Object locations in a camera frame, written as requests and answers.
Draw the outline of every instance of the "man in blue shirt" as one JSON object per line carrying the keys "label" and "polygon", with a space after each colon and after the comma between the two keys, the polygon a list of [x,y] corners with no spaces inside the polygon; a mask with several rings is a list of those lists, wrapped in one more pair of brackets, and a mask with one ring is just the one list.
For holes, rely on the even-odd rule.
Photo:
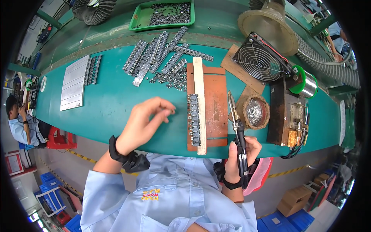
{"label": "man in blue shirt", "polygon": [[[125,156],[148,142],[174,113],[175,106],[159,97],[136,105],[117,138],[117,152]],[[262,146],[255,137],[245,140],[250,166]],[[120,173],[122,163],[112,159],[109,150],[100,158],[86,180],[82,231],[257,231],[254,203],[244,203],[242,188],[223,185],[219,191],[213,164],[220,159],[154,153],[148,153],[147,159],[150,168],[139,174],[136,190],[130,193]],[[227,182],[240,181],[234,142],[225,169]]]}
{"label": "man in blue shirt", "polygon": [[33,145],[35,148],[46,147],[46,140],[51,125],[26,114],[24,106],[17,108],[17,99],[10,95],[5,103],[10,131],[15,140]]}
{"label": "man in blue shirt", "polygon": [[348,40],[339,23],[335,22],[331,24],[328,27],[328,33],[332,39],[332,42],[334,43],[336,51],[338,51],[338,53],[340,54],[343,54],[343,47],[345,45],[345,42],[347,42]]}

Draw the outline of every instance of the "black wrist strap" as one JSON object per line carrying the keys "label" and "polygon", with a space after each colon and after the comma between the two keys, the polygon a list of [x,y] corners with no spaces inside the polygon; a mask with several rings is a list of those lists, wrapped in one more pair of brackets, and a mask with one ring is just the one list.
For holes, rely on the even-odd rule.
{"label": "black wrist strap", "polygon": [[138,155],[135,151],[131,151],[126,156],[119,154],[116,149],[116,140],[114,135],[109,138],[109,155],[113,160],[122,163],[125,172],[134,173],[150,168],[150,162],[143,154]]}
{"label": "black wrist strap", "polygon": [[225,180],[224,175],[226,173],[226,169],[225,169],[224,165],[221,162],[216,162],[214,164],[214,172],[216,173],[216,176],[217,176],[219,182],[223,182],[224,185],[228,189],[232,190],[232,189],[236,189],[236,188],[242,187],[242,179],[241,178],[240,178],[240,181],[238,181],[235,184],[229,183],[228,181]]}

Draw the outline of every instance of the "concrete floor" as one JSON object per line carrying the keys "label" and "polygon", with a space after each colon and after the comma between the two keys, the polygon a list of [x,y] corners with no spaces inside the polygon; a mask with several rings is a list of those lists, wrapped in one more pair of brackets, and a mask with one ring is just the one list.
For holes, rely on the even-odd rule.
{"label": "concrete floor", "polygon": [[[94,160],[99,160],[108,149],[108,144],[92,141],[79,136],[76,136],[75,141],[78,143],[78,148],[73,150]],[[315,169],[305,168],[290,174],[267,179],[264,186],[258,191],[246,196],[245,201],[254,201],[257,217],[274,212],[286,190],[312,180],[315,175],[326,169],[337,151],[338,146],[333,146],[318,151],[299,154],[289,160],[284,160],[279,157],[274,158],[270,174],[295,169],[306,164],[313,164],[318,160],[328,157],[328,159],[323,161],[320,165],[312,167]],[[44,163],[39,160],[39,158],[41,158],[65,182],[78,192],[84,192],[86,177],[88,176],[88,171],[93,168],[93,163],[63,150],[33,149],[33,153],[35,154],[38,174],[49,171]],[[129,174],[122,175],[124,177],[126,189],[131,192],[134,191],[136,177]]]}

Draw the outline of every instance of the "pink hairnet cap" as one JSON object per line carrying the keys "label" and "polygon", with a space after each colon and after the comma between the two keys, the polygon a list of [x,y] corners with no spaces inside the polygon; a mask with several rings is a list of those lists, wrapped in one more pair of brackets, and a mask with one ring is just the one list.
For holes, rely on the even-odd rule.
{"label": "pink hairnet cap", "polygon": [[270,164],[272,160],[270,158],[260,158],[259,164],[253,173],[247,188],[243,191],[243,195],[247,196],[252,193],[255,189],[260,188],[260,186],[265,181],[264,177],[266,173],[270,170]]}

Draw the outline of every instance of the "human hand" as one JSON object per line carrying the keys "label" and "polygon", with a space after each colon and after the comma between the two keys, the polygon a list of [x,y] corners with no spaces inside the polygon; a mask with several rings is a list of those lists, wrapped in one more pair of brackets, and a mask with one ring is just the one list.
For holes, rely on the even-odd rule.
{"label": "human hand", "polygon": [[128,122],[117,138],[116,149],[120,154],[129,152],[148,142],[162,122],[168,123],[168,116],[175,113],[175,106],[160,97],[146,100],[131,110]]}
{"label": "human hand", "polygon": [[[262,149],[262,145],[257,141],[256,137],[245,136],[244,138],[246,141],[247,166],[249,167],[254,163]],[[229,144],[228,160],[225,164],[226,173],[224,175],[224,179],[231,184],[237,183],[241,178],[238,170],[237,156],[237,145],[232,141]]]}
{"label": "human hand", "polygon": [[21,115],[21,117],[23,118],[23,120],[26,121],[27,117],[26,117],[25,105],[23,105],[21,108],[19,108],[18,112]]}

